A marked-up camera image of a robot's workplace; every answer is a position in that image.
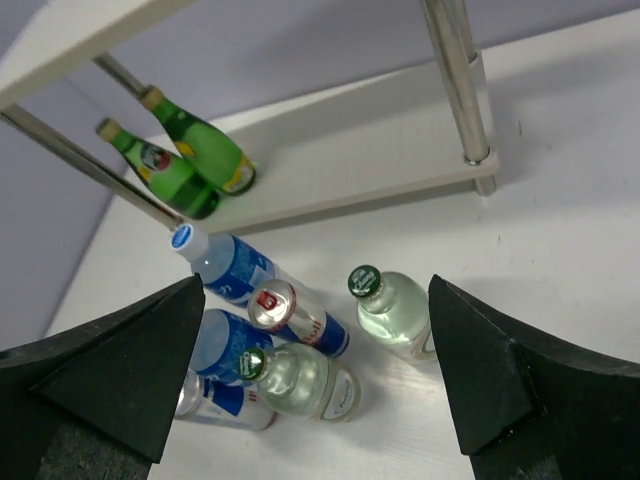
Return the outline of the silver can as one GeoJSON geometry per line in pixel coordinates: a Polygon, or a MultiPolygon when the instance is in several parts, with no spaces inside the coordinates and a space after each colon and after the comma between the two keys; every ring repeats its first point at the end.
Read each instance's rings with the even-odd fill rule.
{"type": "Polygon", "coordinates": [[[254,390],[228,386],[188,370],[174,418],[210,426],[263,431],[276,419],[254,390]]]}

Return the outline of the clear glass bottle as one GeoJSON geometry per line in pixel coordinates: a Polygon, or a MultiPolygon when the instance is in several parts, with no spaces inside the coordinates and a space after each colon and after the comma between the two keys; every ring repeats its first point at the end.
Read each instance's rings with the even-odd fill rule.
{"type": "Polygon", "coordinates": [[[349,368],[304,344],[247,348],[237,370],[267,406],[283,415],[347,422],[361,400],[360,382],[349,368]]]}
{"type": "Polygon", "coordinates": [[[434,360],[428,293],[410,277],[360,265],[348,276],[361,329],[379,346],[411,364],[434,360]]]}

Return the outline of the water bottle blue label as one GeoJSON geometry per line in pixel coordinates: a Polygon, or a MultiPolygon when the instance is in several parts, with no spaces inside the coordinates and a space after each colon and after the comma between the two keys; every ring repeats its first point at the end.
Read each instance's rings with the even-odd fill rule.
{"type": "Polygon", "coordinates": [[[315,296],[311,288],[235,235],[207,234],[183,223],[173,232],[170,244],[201,277],[206,289],[236,307],[245,308],[253,291],[272,278],[315,296]]]}
{"type": "Polygon", "coordinates": [[[273,337],[229,311],[207,309],[202,316],[189,369],[224,385],[247,388],[251,383],[239,375],[237,362],[251,347],[272,349],[273,337]]]}

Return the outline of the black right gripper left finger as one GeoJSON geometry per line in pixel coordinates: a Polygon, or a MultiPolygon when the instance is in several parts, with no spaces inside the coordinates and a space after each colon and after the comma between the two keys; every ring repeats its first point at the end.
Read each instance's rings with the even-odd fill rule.
{"type": "Polygon", "coordinates": [[[4,479],[145,479],[204,311],[199,276],[1,353],[4,479]]]}

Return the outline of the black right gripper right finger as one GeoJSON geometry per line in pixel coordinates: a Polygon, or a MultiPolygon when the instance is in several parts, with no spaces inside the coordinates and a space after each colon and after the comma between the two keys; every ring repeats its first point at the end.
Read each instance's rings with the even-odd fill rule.
{"type": "Polygon", "coordinates": [[[438,275],[429,313],[477,479],[636,479],[639,366],[514,319],[438,275]]]}

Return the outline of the red bull can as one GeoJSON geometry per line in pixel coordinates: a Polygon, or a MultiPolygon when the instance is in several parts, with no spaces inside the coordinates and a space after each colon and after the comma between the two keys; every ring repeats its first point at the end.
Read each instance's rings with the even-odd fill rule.
{"type": "Polygon", "coordinates": [[[288,342],[302,343],[326,356],[342,355],[350,341],[348,328],[310,294],[281,279],[269,279],[252,293],[249,323],[288,342]]]}

